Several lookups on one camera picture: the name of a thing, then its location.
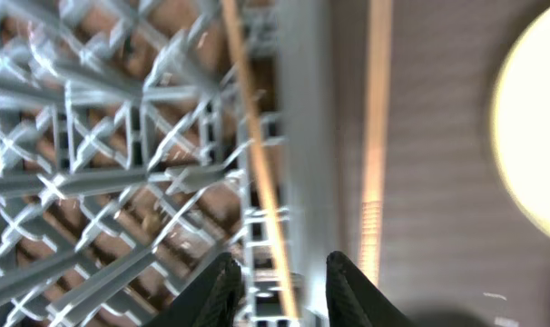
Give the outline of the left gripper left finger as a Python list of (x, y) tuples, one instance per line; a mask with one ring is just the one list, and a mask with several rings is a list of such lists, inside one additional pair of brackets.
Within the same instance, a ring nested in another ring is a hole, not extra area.
[(232, 327), (243, 294), (241, 267), (221, 253), (143, 327)]

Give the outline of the wooden chopstick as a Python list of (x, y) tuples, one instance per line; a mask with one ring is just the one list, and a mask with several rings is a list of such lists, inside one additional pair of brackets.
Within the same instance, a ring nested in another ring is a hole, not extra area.
[(283, 313), (291, 320), (297, 321), (300, 315), (293, 291), (283, 231), (279, 222), (277, 194), (270, 178), (269, 161), (261, 143), (260, 117), (255, 98), (254, 79), (250, 70), (238, 4), (236, 0), (222, 0), (221, 6), (231, 61), (236, 66), (241, 100), (246, 110), (246, 122), (251, 138), (252, 171), (255, 175), (261, 207), (266, 211), (265, 224), (274, 270), (279, 277), (280, 301)]
[(368, 7), (362, 194), (358, 265), (379, 281), (392, 48), (392, 0)]

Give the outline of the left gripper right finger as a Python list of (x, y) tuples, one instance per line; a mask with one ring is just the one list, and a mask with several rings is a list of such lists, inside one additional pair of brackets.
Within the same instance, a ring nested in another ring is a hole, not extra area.
[(340, 251), (326, 259), (330, 327), (410, 327), (412, 321)]

